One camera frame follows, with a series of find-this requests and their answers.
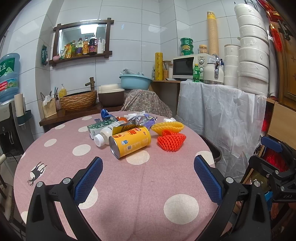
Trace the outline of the blue water jug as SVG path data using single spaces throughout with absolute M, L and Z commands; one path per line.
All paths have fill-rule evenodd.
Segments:
M 6 102 L 19 93 L 20 55 L 10 53 L 1 58 L 0 101 Z

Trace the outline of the white orange plastic bottle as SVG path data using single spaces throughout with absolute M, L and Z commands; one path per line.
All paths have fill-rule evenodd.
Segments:
M 94 136 L 94 142 L 96 146 L 103 147 L 104 145 L 109 145 L 109 137 L 112 136 L 113 127 L 106 126 L 104 127 L 100 133 Z

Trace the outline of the green instant noodle cups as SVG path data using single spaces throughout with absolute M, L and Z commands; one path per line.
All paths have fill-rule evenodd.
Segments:
M 180 42 L 181 42 L 181 55 L 182 56 L 194 54 L 193 40 L 191 38 L 181 38 Z

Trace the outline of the dark brown trash bin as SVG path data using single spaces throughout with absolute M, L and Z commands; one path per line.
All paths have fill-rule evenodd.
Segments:
M 212 142 L 210 142 L 206 137 L 204 137 L 203 135 L 200 135 L 200 137 L 206 143 L 206 145 L 209 147 L 209 149 L 213 155 L 214 162 L 215 163 L 219 162 L 222 158 L 221 151 Z

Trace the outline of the woven basket sink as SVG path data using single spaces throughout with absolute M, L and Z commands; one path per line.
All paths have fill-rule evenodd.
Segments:
M 60 98 L 61 108 L 66 112 L 77 112 L 85 110 L 96 104 L 97 91 L 83 91 L 73 93 Z

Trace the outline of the blue snack wrapper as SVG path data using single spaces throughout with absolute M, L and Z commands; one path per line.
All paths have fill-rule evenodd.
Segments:
M 112 114 L 110 114 L 106 109 L 102 109 L 100 111 L 100 115 L 103 121 L 107 121 L 107 120 L 117 121 L 117 118 Z

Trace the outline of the yellow foam fruit net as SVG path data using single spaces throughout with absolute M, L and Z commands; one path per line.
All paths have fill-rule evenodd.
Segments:
M 154 124 L 151 129 L 157 133 L 158 135 L 162 136 L 163 131 L 171 131 L 174 133 L 179 133 L 183 130 L 185 125 L 178 121 L 169 121 L 169 122 L 162 122 Z

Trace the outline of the purple plastic bag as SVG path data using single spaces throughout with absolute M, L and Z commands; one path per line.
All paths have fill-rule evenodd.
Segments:
M 150 130 L 151 127 L 156 123 L 157 117 L 150 116 L 149 114 L 145 113 L 143 115 L 137 115 L 134 120 L 136 126 L 144 126 Z

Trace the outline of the short stack white containers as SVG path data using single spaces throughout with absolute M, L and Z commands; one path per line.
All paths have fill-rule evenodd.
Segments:
M 239 65 L 239 52 L 238 45 L 225 45 L 224 46 L 224 85 L 238 88 L 238 65 Z

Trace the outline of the floral paisley cloth cover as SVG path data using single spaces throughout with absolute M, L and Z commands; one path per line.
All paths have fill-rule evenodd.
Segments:
M 145 111 L 168 118 L 173 116 L 169 106 L 155 92 L 141 89 L 125 91 L 125 100 L 121 111 Z

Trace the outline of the pink polka dot tablecloth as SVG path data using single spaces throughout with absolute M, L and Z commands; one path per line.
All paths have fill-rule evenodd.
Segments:
M 97 118 L 58 125 L 25 151 L 14 177 L 21 217 L 27 217 L 37 182 L 57 184 L 100 157 L 103 171 L 79 207 L 102 240 L 194 240 L 217 209 L 194 170 L 198 154 L 214 162 L 201 137 L 185 127 L 181 148 L 167 152 L 151 132 L 149 146 L 117 159 L 108 145 L 99 148 L 90 138 L 87 126 Z

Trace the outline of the glass jar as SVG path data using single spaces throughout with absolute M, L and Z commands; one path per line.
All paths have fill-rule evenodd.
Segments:
M 207 54 L 208 53 L 207 45 L 204 45 L 204 44 L 199 45 L 199 53 Z

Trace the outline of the orange foam fruit net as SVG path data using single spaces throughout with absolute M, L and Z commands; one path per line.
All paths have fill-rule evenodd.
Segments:
M 176 152 L 183 145 L 186 136 L 182 133 L 175 133 L 170 130 L 164 130 L 161 136 L 158 136 L 157 143 L 165 151 Z

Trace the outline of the yellow wrap roll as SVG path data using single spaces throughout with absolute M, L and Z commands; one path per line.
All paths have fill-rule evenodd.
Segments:
M 163 80 L 163 53 L 155 53 L 155 80 Z

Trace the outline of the yellow cylindrical snack can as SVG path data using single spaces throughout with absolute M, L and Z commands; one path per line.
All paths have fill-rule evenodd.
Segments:
M 144 127 L 135 127 L 130 130 L 109 137 L 109 146 L 117 159 L 144 148 L 151 143 L 151 134 Z

